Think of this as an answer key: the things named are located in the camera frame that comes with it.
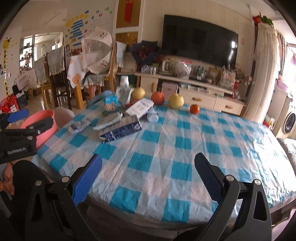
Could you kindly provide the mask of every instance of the black pants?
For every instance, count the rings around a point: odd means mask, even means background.
[[[44,173],[30,161],[19,161],[13,166],[13,185],[15,195],[12,200],[8,199],[6,193],[1,192],[1,197],[11,212],[9,222],[21,238],[25,236],[25,219],[27,206],[35,182],[43,181],[49,183]]]

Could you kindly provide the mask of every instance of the television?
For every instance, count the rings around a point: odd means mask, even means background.
[[[234,69],[238,34],[193,18],[165,15],[161,53]]]

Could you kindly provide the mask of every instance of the white bottle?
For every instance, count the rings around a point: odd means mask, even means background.
[[[128,82],[128,76],[127,75],[121,76],[120,84],[119,85],[121,87],[129,87],[129,82]]]

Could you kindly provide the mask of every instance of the food cover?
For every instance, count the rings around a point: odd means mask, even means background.
[[[103,74],[108,71],[113,47],[111,34],[102,28],[96,28],[81,43],[83,60],[88,70],[93,74]]]

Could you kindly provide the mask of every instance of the gold panel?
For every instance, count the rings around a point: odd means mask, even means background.
[[[133,5],[130,23],[124,20],[124,14],[125,14],[127,3],[132,3]],[[139,26],[140,8],[141,8],[141,0],[119,0],[117,19],[116,19],[116,28]]]
[[[115,40],[126,45],[136,44],[138,42],[138,32],[126,32],[115,34]]]

